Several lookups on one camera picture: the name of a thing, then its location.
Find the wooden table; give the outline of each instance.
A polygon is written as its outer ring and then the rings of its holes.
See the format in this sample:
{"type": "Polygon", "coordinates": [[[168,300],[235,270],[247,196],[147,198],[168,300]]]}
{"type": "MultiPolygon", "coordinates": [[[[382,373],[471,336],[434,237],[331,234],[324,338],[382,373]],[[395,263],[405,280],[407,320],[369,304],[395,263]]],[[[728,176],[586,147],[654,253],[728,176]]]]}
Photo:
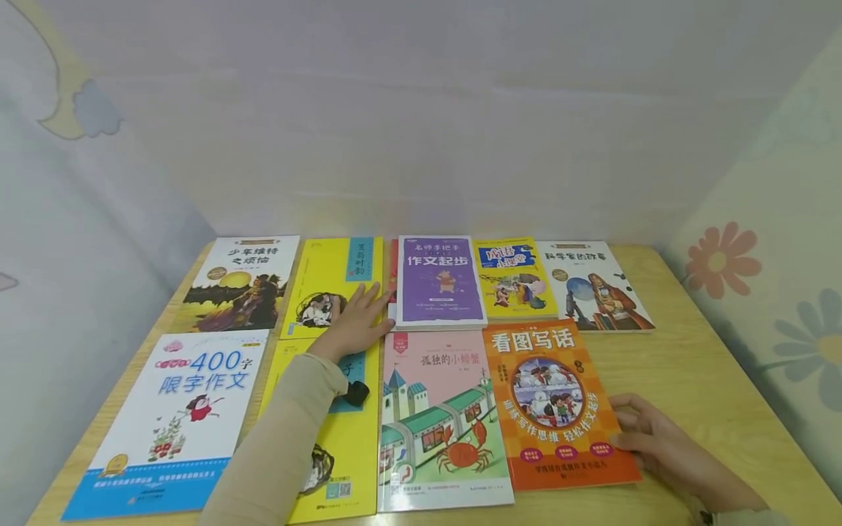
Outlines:
{"type": "MultiPolygon", "coordinates": [[[[119,411],[152,346],[172,321],[207,247],[184,278],[128,369],[99,410],[82,441],[41,499],[29,524],[55,524],[119,411]]],[[[650,247],[612,247],[649,314],[652,334],[588,334],[588,349],[609,394],[636,391],[751,484],[793,524],[842,524],[842,507],[755,390],[716,333],[650,247]]],[[[274,332],[270,336],[274,341],[274,332]]],[[[271,359],[260,367],[243,432],[257,419],[271,359]]],[[[685,505],[647,476],[635,486],[518,493],[507,507],[381,514],[330,524],[468,523],[678,524],[689,520],[685,505]]],[[[97,525],[181,526],[198,513],[118,518],[97,525]]]]}

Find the purple book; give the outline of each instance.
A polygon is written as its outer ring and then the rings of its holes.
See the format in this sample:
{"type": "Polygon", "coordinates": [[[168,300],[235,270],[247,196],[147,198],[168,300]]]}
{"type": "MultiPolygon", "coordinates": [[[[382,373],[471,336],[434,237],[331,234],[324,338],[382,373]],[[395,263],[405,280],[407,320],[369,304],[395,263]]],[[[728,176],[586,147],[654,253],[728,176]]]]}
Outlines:
{"type": "Polygon", "coordinates": [[[488,320],[469,236],[400,236],[396,330],[470,330],[488,320]]]}

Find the hand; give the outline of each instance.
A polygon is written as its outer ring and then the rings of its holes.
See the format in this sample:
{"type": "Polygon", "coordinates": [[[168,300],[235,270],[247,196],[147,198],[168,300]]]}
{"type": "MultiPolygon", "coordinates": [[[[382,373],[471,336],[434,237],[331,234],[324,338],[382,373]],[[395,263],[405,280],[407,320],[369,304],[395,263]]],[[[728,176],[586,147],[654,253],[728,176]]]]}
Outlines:
{"type": "Polygon", "coordinates": [[[379,290],[379,283],[373,284],[367,292],[365,285],[360,284],[348,300],[345,310],[331,320],[330,327],[313,342],[307,352],[336,364],[346,354],[365,351],[391,331],[395,326],[394,320],[383,320],[376,327],[371,326],[386,308],[391,295],[391,292],[387,292],[376,298],[379,290]]]}
{"type": "Polygon", "coordinates": [[[623,430],[610,441],[635,452],[640,467],[698,497],[711,513],[768,508],[748,484],[648,401],[626,393],[609,402],[623,430]],[[618,411],[629,408],[634,412],[618,411]]]}

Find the red crab illustration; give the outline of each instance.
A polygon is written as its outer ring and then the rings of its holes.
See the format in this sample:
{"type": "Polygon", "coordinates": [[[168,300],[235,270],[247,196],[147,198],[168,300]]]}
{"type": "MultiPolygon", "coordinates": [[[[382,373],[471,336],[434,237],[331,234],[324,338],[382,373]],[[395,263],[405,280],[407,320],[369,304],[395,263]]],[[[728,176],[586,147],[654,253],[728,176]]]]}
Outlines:
{"type": "MultiPolygon", "coordinates": [[[[477,419],[477,421],[471,425],[471,430],[473,431],[474,436],[477,437],[479,447],[482,447],[482,445],[485,444],[485,438],[488,435],[485,425],[477,419]]],[[[453,438],[453,428],[451,426],[447,426],[442,439],[444,439],[445,444],[447,444],[451,438],[453,438]]],[[[442,449],[438,454],[439,473],[441,473],[441,466],[444,466],[446,470],[453,473],[453,470],[450,468],[451,466],[455,466],[456,468],[466,468],[474,464],[478,464],[478,466],[474,468],[474,471],[478,473],[488,467],[488,463],[491,462],[489,456],[494,456],[494,453],[490,449],[478,449],[468,442],[454,442],[442,449]]]]}

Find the book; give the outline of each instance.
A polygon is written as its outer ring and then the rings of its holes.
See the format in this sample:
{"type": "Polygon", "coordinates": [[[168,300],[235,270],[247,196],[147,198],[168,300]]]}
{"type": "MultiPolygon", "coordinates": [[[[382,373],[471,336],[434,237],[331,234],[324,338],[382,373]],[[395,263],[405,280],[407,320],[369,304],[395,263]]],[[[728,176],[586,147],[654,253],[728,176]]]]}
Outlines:
{"type": "Polygon", "coordinates": [[[268,337],[161,336],[61,520],[201,509],[234,453],[268,337]]]}
{"type": "Polygon", "coordinates": [[[298,236],[217,239],[168,331],[273,329],[298,240],[298,236]]]}
{"type": "Polygon", "coordinates": [[[620,424],[572,320],[482,332],[515,491],[640,481],[620,424]]]}
{"type": "MultiPolygon", "coordinates": [[[[315,340],[280,340],[275,348],[266,384],[262,414],[278,379],[298,354],[315,340]]],[[[312,470],[299,491],[288,524],[310,523],[333,518],[371,515],[377,505],[377,408],[380,373],[380,343],[362,353],[350,354],[338,363],[349,382],[362,381],[371,393],[362,406],[352,406],[338,397],[312,451],[312,470]]]]}
{"type": "Polygon", "coordinates": [[[389,290],[392,291],[392,297],[389,298],[389,305],[386,307],[390,319],[397,319],[397,264],[399,262],[397,255],[397,239],[389,241],[389,290]]]}
{"type": "Polygon", "coordinates": [[[489,321],[558,318],[535,246],[531,237],[474,241],[489,321]]]}
{"type": "Polygon", "coordinates": [[[537,242],[562,307],[580,331],[650,332],[655,326],[605,242],[537,242]]]}
{"type": "Polygon", "coordinates": [[[378,512],[514,503],[479,331],[386,335],[378,512]]]}
{"type": "Polygon", "coordinates": [[[382,237],[308,239],[303,245],[280,339],[319,337],[360,283],[369,288],[383,279],[382,237]]]}
{"type": "Polygon", "coordinates": [[[464,331],[488,324],[470,236],[398,238],[396,331],[464,331]]]}

